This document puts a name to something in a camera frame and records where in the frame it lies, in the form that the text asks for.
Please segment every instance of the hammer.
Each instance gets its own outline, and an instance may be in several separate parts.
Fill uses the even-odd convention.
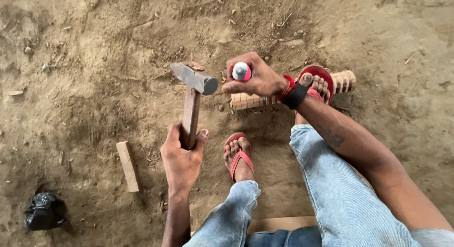
[[[186,85],[183,109],[181,147],[191,150],[196,142],[200,94],[213,94],[218,88],[218,78],[195,62],[170,64],[173,74]]]

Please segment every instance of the metal hammer head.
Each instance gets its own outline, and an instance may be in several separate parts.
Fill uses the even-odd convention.
[[[203,95],[213,94],[218,88],[218,78],[197,63],[172,63],[170,69],[186,86]]]

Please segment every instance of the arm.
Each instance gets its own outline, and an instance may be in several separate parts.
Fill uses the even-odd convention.
[[[246,82],[234,81],[233,66],[245,62],[253,77]],[[276,74],[253,52],[227,61],[224,93],[253,93],[280,96],[288,81]],[[297,107],[326,143],[357,169],[372,185],[380,200],[408,229],[453,228],[433,203],[419,190],[394,154],[360,124],[310,96]]]
[[[181,247],[191,238],[189,192],[200,174],[203,148],[208,130],[203,129],[196,137],[192,150],[181,148],[179,141],[181,122],[169,126],[169,132],[161,156],[168,183],[168,210],[162,247]]]
[[[453,231],[394,154],[360,124],[309,96],[297,111],[339,156],[369,181],[378,198],[408,229]]]

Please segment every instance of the hammer handle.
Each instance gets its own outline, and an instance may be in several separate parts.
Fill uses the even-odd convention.
[[[200,93],[186,86],[183,109],[183,127],[180,142],[185,150],[191,150],[196,142],[198,112],[200,109]]]

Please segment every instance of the fingernail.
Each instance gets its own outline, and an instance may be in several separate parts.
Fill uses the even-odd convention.
[[[208,129],[203,129],[201,131],[201,135],[205,138],[208,138],[208,135],[210,135],[210,131],[208,131]]]

